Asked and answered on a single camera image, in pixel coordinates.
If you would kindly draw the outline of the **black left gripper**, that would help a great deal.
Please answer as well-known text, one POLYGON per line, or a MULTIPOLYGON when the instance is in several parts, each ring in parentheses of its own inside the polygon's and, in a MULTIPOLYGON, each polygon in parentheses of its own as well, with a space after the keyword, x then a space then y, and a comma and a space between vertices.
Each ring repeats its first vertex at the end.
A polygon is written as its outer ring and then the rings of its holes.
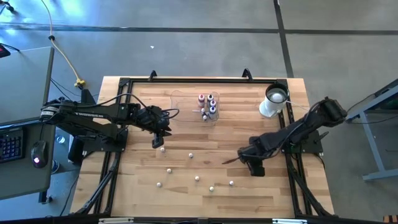
POLYGON ((147 125, 149 132, 154 134, 152 140, 152 147, 154 149, 164 145, 164 137, 171 136, 171 128, 169 127, 169 119, 162 109, 158 106, 146 107, 147 112, 147 125))

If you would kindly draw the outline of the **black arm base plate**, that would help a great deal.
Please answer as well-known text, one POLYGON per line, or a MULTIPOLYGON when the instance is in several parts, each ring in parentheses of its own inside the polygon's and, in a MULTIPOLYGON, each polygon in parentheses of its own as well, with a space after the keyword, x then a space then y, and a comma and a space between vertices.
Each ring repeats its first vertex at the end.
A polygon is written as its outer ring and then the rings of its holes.
POLYGON ((87 136, 83 139, 84 151, 122 152, 126 148, 128 129, 123 128, 116 136, 110 137, 87 136))
POLYGON ((322 139, 322 137, 320 136, 318 130, 315 130, 298 143, 285 144, 285 146, 282 148, 282 152, 283 153, 291 153, 291 154, 300 154, 300 153, 319 154, 319 153, 323 153, 321 139, 322 139))

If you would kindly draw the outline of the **silver metal bracket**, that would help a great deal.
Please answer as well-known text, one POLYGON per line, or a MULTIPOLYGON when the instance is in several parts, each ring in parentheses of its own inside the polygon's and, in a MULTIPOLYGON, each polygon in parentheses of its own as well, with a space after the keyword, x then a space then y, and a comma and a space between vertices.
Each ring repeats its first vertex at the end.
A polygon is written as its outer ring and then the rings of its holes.
POLYGON ((302 219, 273 218, 272 224, 308 224, 308 222, 302 219))
POLYGON ((132 224, 134 219, 130 217, 111 217, 111 218, 100 218, 98 224, 132 224))

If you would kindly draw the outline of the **black aluminium table frame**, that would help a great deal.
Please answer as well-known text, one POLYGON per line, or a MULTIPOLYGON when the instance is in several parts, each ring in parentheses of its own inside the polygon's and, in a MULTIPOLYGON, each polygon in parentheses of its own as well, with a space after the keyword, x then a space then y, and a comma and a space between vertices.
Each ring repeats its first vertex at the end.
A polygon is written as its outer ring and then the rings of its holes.
POLYGON ((172 135, 165 138, 164 153, 152 148, 151 134, 130 127, 114 195, 103 195, 96 209, 110 206, 114 217, 293 217, 284 155, 264 162, 264 177, 251 176, 241 162, 221 164, 236 158, 251 136, 276 131, 281 123, 289 122, 287 115, 272 119, 260 115, 259 105, 269 85, 266 78, 248 82, 243 78, 158 77, 148 82, 138 77, 105 77, 101 102, 131 92, 136 101, 167 109, 172 107, 170 96, 175 90, 215 91, 220 95, 220 117, 207 127, 171 120, 172 135))

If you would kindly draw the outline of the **clear plastic bin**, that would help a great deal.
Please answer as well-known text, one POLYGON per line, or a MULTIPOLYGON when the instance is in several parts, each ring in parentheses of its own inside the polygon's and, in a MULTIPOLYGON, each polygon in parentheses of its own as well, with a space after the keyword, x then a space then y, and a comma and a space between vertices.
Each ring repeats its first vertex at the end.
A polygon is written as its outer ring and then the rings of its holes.
POLYGON ((174 117, 174 120, 178 124, 189 124, 193 126, 214 126, 220 117, 220 95, 215 92, 209 93, 188 93, 175 90, 170 96, 172 108, 178 109, 179 114, 174 117), (201 108, 198 106, 198 96, 203 94, 205 96, 205 111, 201 113, 201 108), (212 120, 209 117, 210 103, 207 101, 208 95, 213 95, 216 101, 217 116, 216 119, 212 120), (204 121, 202 116, 207 115, 207 121, 204 121))

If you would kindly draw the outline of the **black keyboard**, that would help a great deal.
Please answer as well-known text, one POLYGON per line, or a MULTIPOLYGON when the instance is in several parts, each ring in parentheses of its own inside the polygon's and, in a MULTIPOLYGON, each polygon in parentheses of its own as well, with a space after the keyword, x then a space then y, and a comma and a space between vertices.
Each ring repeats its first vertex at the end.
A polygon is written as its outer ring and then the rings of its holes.
POLYGON ((0 129, 0 164, 25 157, 24 128, 0 129))

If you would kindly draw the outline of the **grey-blue metal stand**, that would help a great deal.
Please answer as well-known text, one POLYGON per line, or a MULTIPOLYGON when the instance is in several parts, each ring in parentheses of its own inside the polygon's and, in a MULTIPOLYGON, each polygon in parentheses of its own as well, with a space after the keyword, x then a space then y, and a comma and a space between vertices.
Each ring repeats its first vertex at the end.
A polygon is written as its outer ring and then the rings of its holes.
POLYGON ((363 175, 364 181, 385 179, 389 177, 398 177, 398 168, 386 169, 384 167, 379 149, 376 144, 376 136, 373 135, 371 124, 383 123, 398 118, 398 78, 382 87, 375 93, 371 93, 364 100, 353 105, 349 110, 358 106, 353 112, 349 112, 346 122, 348 124, 359 124, 363 126, 368 139, 371 152, 376 162, 378 171, 363 175), (379 121, 369 121, 369 114, 394 114, 393 117, 379 121))

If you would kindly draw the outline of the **black box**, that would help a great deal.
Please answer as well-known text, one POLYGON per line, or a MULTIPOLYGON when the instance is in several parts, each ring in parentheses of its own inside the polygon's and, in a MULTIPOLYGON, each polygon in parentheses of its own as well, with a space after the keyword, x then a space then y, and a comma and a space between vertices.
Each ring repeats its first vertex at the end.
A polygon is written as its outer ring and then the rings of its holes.
POLYGON ((72 163, 81 164, 83 161, 84 141, 80 138, 74 138, 68 153, 68 160, 72 163))

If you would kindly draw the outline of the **grey desk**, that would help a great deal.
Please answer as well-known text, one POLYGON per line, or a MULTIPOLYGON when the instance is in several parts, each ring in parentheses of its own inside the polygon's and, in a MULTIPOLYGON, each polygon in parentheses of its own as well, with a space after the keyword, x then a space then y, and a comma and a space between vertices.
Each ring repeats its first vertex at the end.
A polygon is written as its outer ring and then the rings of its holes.
POLYGON ((27 194, 44 194, 50 187, 55 127, 39 120, 47 102, 54 49, 43 47, 13 52, 0 58, 0 129, 24 128, 25 157, 0 164, 0 200, 27 194), (48 163, 33 166, 35 142, 47 142, 48 163))

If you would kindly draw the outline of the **black computer mouse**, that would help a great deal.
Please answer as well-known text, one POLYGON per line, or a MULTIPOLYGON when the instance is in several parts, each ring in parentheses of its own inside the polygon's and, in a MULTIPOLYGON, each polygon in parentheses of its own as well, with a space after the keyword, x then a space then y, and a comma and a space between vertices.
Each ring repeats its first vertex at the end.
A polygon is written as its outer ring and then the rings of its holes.
POLYGON ((49 152, 47 149, 47 142, 40 140, 34 143, 31 149, 31 159, 35 168, 41 169, 45 167, 49 161, 49 152))

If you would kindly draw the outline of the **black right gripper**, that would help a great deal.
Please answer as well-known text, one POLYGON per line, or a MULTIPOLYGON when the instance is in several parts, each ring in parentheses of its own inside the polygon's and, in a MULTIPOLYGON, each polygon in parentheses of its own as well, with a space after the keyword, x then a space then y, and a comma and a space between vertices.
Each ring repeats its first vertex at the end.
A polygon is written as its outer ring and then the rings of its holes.
POLYGON ((238 157, 222 162, 221 164, 226 165, 241 161, 248 166, 251 176, 264 177, 265 168, 262 163, 264 159, 265 157, 261 155, 260 150, 255 145, 251 144, 248 147, 239 148, 238 157))

